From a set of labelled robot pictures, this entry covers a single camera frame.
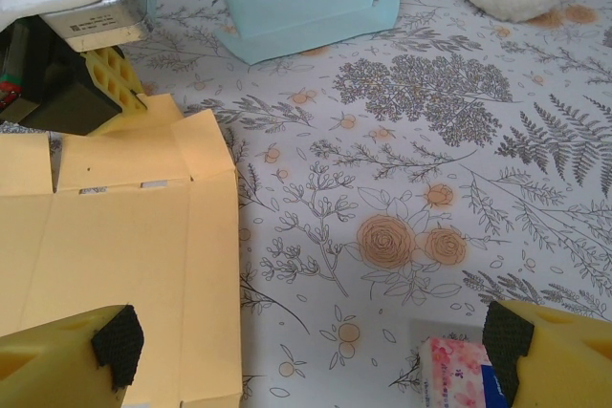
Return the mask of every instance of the yellow cardboard box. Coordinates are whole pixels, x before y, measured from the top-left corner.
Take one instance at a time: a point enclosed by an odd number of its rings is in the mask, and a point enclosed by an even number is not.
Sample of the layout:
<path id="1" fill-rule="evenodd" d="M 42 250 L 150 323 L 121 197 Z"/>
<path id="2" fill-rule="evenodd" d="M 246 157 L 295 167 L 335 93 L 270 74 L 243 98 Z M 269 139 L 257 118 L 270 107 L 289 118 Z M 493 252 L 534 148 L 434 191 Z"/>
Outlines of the yellow cardboard box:
<path id="1" fill-rule="evenodd" d="M 64 139 L 55 193 L 47 137 L 0 136 L 0 335 L 131 304 L 145 342 L 126 404 L 237 408 L 234 165 L 210 111 L 145 102 L 129 130 Z"/>

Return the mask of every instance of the table surface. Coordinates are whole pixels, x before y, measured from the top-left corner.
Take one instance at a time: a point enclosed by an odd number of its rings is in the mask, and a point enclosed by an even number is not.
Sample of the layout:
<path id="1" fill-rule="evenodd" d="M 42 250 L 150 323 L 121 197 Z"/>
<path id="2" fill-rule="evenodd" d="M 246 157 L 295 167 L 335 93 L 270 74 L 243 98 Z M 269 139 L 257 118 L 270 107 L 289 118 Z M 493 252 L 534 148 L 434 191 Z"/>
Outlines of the table surface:
<path id="1" fill-rule="evenodd" d="M 419 344 L 480 339 L 493 299 L 612 320 L 610 0 L 522 25 L 403 0 L 251 67 L 222 0 L 159 3 L 125 50 L 239 168 L 245 408 L 417 406 Z"/>

